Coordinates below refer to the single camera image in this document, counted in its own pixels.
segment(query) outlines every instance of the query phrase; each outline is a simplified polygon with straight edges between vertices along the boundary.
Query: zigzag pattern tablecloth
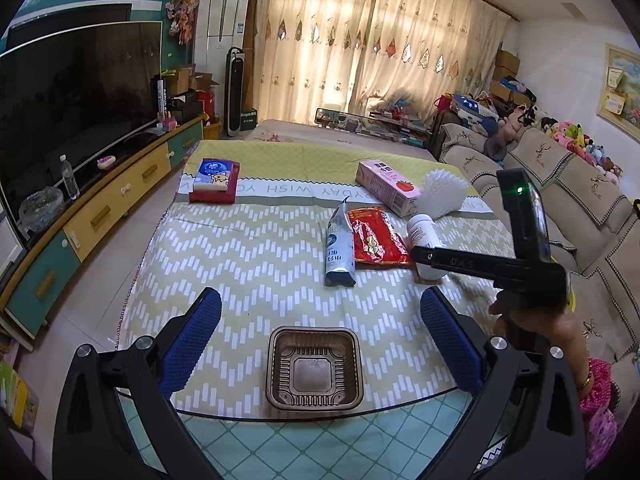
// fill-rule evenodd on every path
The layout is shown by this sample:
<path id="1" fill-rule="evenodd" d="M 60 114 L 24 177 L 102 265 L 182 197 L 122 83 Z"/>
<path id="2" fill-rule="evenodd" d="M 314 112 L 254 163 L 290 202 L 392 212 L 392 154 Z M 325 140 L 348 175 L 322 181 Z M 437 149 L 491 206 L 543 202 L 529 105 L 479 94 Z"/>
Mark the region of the zigzag pattern tablecloth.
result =
<path id="1" fill-rule="evenodd" d="M 242 200 L 225 206 L 174 203 L 127 298 L 119 348 L 156 335 L 204 286 L 222 296 L 218 328 L 185 389 L 172 396 L 178 410 L 300 418 L 274 409 L 264 395 L 269 336 L 283 325 L 345 326 L 358 335 L 365 397 L 353 413 L 415 402 L 455 386 L 419 319 L 428 284 L 419 283 L 414 270 L 359 269 L 354 288 L 324 286 L 324 238 L 335 205 L 318 205 L 314 197 L 289 196 L 283 205 L 265 204 L 263 196 Z M 390 217 L 405 237 L 406 221 Z M 436 228 L 451 248 L 513 256 L 511 236 L 495 219 L 447 216 Z M 496 293 L 490 282 L 450 274 L 439 286 L 459 312 L 490 330 L 486 307 Z"/>

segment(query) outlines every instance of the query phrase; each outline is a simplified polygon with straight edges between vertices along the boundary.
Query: curtain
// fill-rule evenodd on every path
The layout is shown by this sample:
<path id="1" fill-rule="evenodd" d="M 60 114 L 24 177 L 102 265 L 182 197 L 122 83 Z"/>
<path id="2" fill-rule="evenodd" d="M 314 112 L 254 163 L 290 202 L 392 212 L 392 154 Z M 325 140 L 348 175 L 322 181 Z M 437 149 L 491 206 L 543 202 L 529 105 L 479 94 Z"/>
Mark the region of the curtain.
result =
<path id="1" fill-rule="evenodd" d="M 425 119 L 441 94 L 475 94 L 508 21 L 481 0 L 374 0 L 349 111 L 405 98 Z"/>
<path id="2" fill-rule="evenodd" d="M 313 123 L 318 107 L 346 109 L 370 3 L 258 0 L 254 66 L 258 120 Z"/>

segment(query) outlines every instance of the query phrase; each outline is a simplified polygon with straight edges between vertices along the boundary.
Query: ceiling vent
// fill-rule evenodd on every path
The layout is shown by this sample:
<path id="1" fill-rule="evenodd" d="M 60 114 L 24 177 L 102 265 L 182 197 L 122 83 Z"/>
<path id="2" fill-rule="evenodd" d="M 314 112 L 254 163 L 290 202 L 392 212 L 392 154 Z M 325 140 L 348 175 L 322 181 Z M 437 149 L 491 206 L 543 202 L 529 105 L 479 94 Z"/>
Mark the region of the ceiling vent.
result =
<path id="1" fill-rule="evenodd" d="M 560 5 L 562 5 L 576 20 L 587 20 L 587 17 L 582 13 L 580 9 L 578 9 L 578 7 L 575 6 L 575 4 L 572 4 L 571 2 L 565 2 Z"/>

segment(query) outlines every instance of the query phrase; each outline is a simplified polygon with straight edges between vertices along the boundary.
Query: yellow drawer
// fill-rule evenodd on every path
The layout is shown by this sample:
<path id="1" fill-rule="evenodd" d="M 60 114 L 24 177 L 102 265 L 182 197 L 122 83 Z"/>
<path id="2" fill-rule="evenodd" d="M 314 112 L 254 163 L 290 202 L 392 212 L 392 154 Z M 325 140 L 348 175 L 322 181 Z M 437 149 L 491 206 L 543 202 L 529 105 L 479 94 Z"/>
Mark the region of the yellow drawer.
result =
<path id="1" fill-rule="evenodd" d="M 127 192 L 129 206 L 133 206 L 170 171 L 169 150 L 164 143 L 122 173 L 119 178 Z"/>
<path id="2" fill-rule="evenodd" d="M 123 176 L 124 173 L 101 189 L 64 226 L 64 232 L 80 261 L 129 210 Z"/>

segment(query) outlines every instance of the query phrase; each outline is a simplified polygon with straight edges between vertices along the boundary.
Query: tv cabinet drawer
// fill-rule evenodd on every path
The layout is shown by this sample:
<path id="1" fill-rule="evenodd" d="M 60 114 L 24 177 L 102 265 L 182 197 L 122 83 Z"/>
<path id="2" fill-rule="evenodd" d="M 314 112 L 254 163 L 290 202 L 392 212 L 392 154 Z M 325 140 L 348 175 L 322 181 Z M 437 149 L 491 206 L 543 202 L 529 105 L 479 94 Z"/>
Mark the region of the tv cabinet drawer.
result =
<path id="1" fill-rule="evenodd" d="M 202 140 L 202 122 L 189 126 L 183 132 L 167 141 L 171 167 L 175 168 L 184 158 L 184 155 Z"/>
<path id="2" fill-rule="evenodd" d="M 6 312 L 35 337 L 56 298 L 80 267 L 65 234 L 59 231 L 36 257 L 14 290 Z"/>
<path id="3" fill-rule="evenodd" d="M 171 164 L 166 143 L 145 155 L 126 170 L 120 179 L 127 191 L 129 206 L 133 206 L 170 171 Z"/>
<path id="4" fill-rule="evenodd" d="M 116 177 L 84 204 L 63 228 L 81 262 L 129 210 L 126 181 L 122 178 L 124 174 Z"/>

